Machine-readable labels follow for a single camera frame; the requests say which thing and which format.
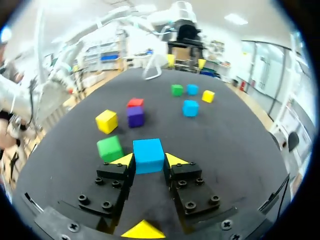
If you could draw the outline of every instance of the green cube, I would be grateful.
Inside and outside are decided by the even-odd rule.
[[[173,96],[180,97],[184,93],[184,87],[182,85],[173,84],[171,86],[171,93]]]
[[[108,137],[96,143],[100,157],[105,163],[111,163],[124,156],[118,136]]]

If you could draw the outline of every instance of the black tablecloth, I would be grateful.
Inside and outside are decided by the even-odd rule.
[[[173,97],[172,84],[197,84],[199,94]],[[204,90],[215,92],[213,103],[201,101]],[[143,127],[130,129],[126,103],[134,97],[144,98],[146,122]],[[197,117],[183,116],[186,99],[198,101]],[[109,135],[100,132],[95,122],[106,109],[118,116],[118,128]],[[222,81],[173,70],[164,70],[160,77],[145,81],[141,69],[130,69],[74,107],[30,156],[13,196],[22,219],[40,232],[21,199],[24,192],[42,208],[54,206],[61,198],[76,205],[75,196],[92,183],[102,163],[97,141],[114,135],[118,135],[125,154],[132,152],[133,140],[160,138],[165,152],[197,162],[207,184],[221,200],[239,209],[257,209],[287,175],[270,134]],[[287,191],[283,208],[289,202]],[[269,214],[272,220],[278,207],[279,202]],[[162,172],[135,176],[115,234],[123,234],[146,218],[160,222],[165,234],[182,231]]]

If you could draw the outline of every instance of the yellow triangle marker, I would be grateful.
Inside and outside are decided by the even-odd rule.
[[[206,61],[207,60],[205,60],[205,59],[201,59],[201,58],[198,59],[198,66],[199,66],[200,70],[204,68]]]
[[[110,162],[110,164],[122,164],[122,165],[127,165],[129,166],[131,159],[132,159],[132,155],[133,153],[130,153],[126,156],[123,156],[121,158],[119,158],[118,160],[115,160],[113,162]]]
[[[166,236],[146,220],[142,220],[133,228],[122,234],[121,237],[133,239],[164,239]]]
[[[167,54],[169,67],[173,67],[175,65],[175,55],[174,54]]]
[[[189,164],[189,162],[184,161],[176,156],[171,155],[170,153],[165,153],[166,158],[168,159],[170,168],[172,167],[172,165],[177,165],[177,164]]]

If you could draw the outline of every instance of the screw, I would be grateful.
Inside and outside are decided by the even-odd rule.
[[[94,182],[95,182],[96,184],[98,184],[98,185],[104,184],[104,181],[102,180],[101,177],[97,177]]]
[[[81,194],[79,197],[78,197],[78,200],[81,204],[83,205],[88,205],[90,203],[90,200],[87,198],[86,195],[84,194]]]
[[[242,240],[242,236],[239,234],[232,234],[229,239],[230,240]]]
[[[183,188],[187,185],[187,182],[185,180],[180,180],[180,181],[178,181],[178,185],[179,185],[179,187]]]
[[[80,228],[79,224],[78,224],[78,223],[75,223],[75,222],[72,222],[72,223],[70,223],[70,224],[68,225],[68,229],[69,229],[71,232],[73,232],[73,233],[78,232],[78,231],[79,231],[79,228]]]
[[[112,182],[112,187],[118,189],[118,188],[121,187],[121,183],[120,183],[118,180],[114,180],[114,181]]]
[[[101,204],[101,207],[103,208],[103,210],[109,212],[109,211],[112,209],[113,205],[112,205],[111,202],[109,202],[109,201],[104,201],[104,202]]]
[[[218,197],[217,195],[214,195],[210,198],[209,203],[212,205],[216,205],[220,202],[220,197]]]
[[[223,222],[221,222],[221,229],[225,231],[230,230],[232,227],[232,224],[233,224],[232,220],[226,219]]]
[[[184,208],[187,212],[192,212],[195,210],[197,204],[194,201],[188,201],[185,203]]]
[[[202,179],[202,177],[198,177],[196,180],[195,180],[195,184],[197,185],[202,185],[204,184],[205,181]]]
[[[62,234],[60,236],[60,240],[70,240],[70,237],[68,237],[67,235]]]

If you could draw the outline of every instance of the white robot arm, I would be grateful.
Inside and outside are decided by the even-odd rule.
[[[66,39],[48,79],[39,82],[31,91],[0,75],[0,110],[12,112],[25,121],[32,121],[35,125],[43,125],[42,123],[60,108],[76,89],[71,71],[74,60],[84,46],[82,38],[112,21],[138,26],[155,35],[159,35],[159,30],[163,29],[163,26],[175,26],[175,23],[178,23],[177,26],[180,27],[181,21],[189,21],[193,26],[196,24],[191,5],[184,1],[175,2],[169,10],[155,12],[147,19],[137,18],[143,13],[134,10],[128,6],[118,7],[101,18],[98,23],[86,26]]]

